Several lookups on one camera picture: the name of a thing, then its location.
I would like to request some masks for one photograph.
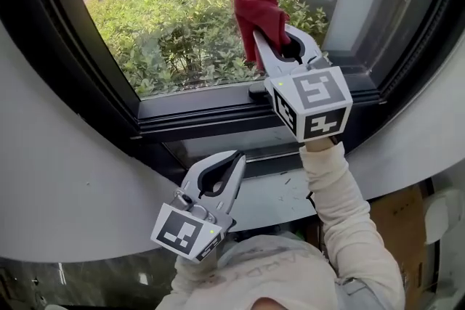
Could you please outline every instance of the cardboard box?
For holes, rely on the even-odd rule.
[[[426,230],[419,185],[385,195],[371,203],[371,219],[403,274],[405,309],[417,309],[424,289]]]

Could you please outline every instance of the green hedge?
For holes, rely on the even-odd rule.
[[[280,0],[290,24],[323,41],[327,21],[298,0]],[[88,6],[97,28],[141,95],[252,81],[232,0],[110,0]]]

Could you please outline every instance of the sleeve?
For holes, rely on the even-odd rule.
[[[171,293],[163,297],[157,310],[183,309],[194,289],[217,268],[217,250],[199,264],[178,256],[174,268],[176,276],[171,282]]]
[[[302,147],[300,155],[323,222],[329,259],[341,281],[361,280],[389,307],[403,309],[399,266],[370,220],[370,205],[349,171],[343,144],[321,152]]]

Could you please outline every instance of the black window trim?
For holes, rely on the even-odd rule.
[[[440,56],[447,54],[460,36],[464,11],[459,4],[464,0],[436,1],[429,8],[429,19],[423,21],[424,28],[416,32],[391,76],[384,79],[379,89],[375,89],[367,73],[345,75],[354,97],[351,117],[342,136],[348,151],[366,140],[406,103],[406,97],[415,93],[412,89],[415,83],[434,73],[441,63]],[[82,0],[0,0],[0,5],[1,21],[10,36],[63,101],[116,146],[173,181],[182,179],[185,168],[162,142],[283,125],[268,101],[250,100],[247,83],[218,88],[215,94],[209,94],[212,90],[199,90],[140,99],[114,62]],[[76,7],[76,16],[67,17],[63,6]],[[433,22],[440,11],[445,16]],[[27,28],[18,27],[18,15],[27,20]],[[428,35],[426,48],[421,44],[424,34]],[[432,48],[435,39],[443,40],[448,35],[447,43]],[[423,65],[420,71],[419,61]],[[211,99],[198,109],[192,106],[193,98],[178,100],[183,95],[206,94]],[[225,97],[230,99],[226,107]],[[182,112],[183,105],[190,112]],[[295,166],[299,163],[296,156],[290,154],[286,162]],[[280,166],[286,168],[286,162],[280,162]],[[249,175],[260,175],[263,169],[270,169],[265,162],[253,164],[259,166],[251,167]]]

